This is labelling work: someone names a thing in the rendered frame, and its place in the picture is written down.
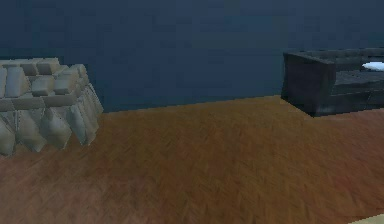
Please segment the black sofa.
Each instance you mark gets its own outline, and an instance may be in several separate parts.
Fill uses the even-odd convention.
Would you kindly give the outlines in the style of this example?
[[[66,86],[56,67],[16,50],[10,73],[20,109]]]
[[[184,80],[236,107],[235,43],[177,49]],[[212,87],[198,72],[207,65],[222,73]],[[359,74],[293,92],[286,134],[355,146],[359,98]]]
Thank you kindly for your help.
[[[281,98],[311,117],[384,108],[384,47],[285,52]]]

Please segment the white pillow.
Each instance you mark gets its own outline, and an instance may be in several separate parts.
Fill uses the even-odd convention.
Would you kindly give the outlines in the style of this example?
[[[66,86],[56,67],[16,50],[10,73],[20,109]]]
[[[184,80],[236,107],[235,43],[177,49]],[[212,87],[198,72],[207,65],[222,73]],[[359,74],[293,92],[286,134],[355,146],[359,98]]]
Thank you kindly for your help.
[[[384,71],[384,62],[367,62],[362,67],[372,71]]]

